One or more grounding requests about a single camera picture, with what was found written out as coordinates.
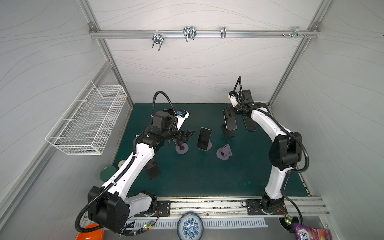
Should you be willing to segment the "teal phone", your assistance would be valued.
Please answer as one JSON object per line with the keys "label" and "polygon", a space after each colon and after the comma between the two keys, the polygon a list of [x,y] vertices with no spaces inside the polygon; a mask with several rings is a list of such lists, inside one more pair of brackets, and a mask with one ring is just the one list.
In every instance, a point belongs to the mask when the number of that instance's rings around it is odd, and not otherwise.
{"label": "teal phone", "polygon": [[243,120],[245,123],[246,130],[248,132],[254,132],[257,130],[255,122],[249,116],[243,116]]}
{"label": "teal phone", "polygon": [[200,133],[199,133],[198,143],[197,143],[197,147],[199,149],[206,149],[207,148],[208,143],[211,139],[211,134],[212,134],[212,131],[210,129],[207,129],[204,127],[200,128]]}

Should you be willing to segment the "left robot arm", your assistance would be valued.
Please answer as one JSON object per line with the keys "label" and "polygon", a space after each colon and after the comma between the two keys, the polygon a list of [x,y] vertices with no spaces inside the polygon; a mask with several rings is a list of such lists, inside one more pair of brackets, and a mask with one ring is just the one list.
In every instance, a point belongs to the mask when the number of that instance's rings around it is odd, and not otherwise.
{"label": "left robot arm", "polygon": [[128,231],[126,222],[137,214],[158,213],[157,197],[150,193],[140,193],[128,197],[128,192],[143,169],[156,176],[155,154],[171,139],[177,147],[187,143],[194,131],[181,129],[189,113],[174,107],[165,111],[151,110],[151,124],[133,140],[133,151],[123,166],[101,187],[94,186],[88,193],[88,203],[75,220],[78,233],[86,234],[107,228],[122,236],[131,237],[142,234],[149,226]]}

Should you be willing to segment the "white phone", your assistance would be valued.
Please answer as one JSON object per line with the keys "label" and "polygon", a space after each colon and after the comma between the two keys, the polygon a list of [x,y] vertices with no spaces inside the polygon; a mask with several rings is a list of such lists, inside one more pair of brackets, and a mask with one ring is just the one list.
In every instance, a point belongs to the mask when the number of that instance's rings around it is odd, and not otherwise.
{"label": "white phone", "polygon": [[230,114],[224,113],[225,127],[227,131],[237,130],[236,117],[231,116]]}

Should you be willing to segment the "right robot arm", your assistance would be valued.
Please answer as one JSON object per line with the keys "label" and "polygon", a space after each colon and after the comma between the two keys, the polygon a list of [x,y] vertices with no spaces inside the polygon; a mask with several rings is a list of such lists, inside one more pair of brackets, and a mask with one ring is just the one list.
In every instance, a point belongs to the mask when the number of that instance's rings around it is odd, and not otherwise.
{"label": "right robot arm", "polygon": [[235,87],[229,92],[231,106],[224,108],[225,123],[222,130],[227,138],[235,135],[236,116],[242,115],[246,123],[258,124],[270,137],[272,146],[269,160],[271,174],[259,205],[264,214],[273,214],[288,197],[285,188],[291,173],[305,172],[309,167],[309,154],[302,143],[302,136],[281,125],[271,114],[267,105],[254,102],[250,90],[244,90],[239,76]]}

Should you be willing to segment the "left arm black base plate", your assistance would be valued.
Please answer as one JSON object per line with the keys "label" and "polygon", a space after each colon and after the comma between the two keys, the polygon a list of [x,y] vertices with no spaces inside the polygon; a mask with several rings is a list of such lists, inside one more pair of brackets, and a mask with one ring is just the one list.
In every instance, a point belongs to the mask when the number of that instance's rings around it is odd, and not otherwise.
{"label": "left arm black base plate", "polygon": [[136,214],[135,217],[169,217],[171,211],[171,202],[170,201],[152,201],[150,208],[139,214]]}

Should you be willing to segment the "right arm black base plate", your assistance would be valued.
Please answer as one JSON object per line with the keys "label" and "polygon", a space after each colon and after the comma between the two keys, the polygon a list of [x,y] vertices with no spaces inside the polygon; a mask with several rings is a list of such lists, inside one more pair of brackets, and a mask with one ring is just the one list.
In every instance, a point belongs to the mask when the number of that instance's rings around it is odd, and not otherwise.
{"label": "right arm black base plate", "polygon": [[282,199],[249,199],[244,201],[247,214],[254,215],[284,215],[288,211]]}

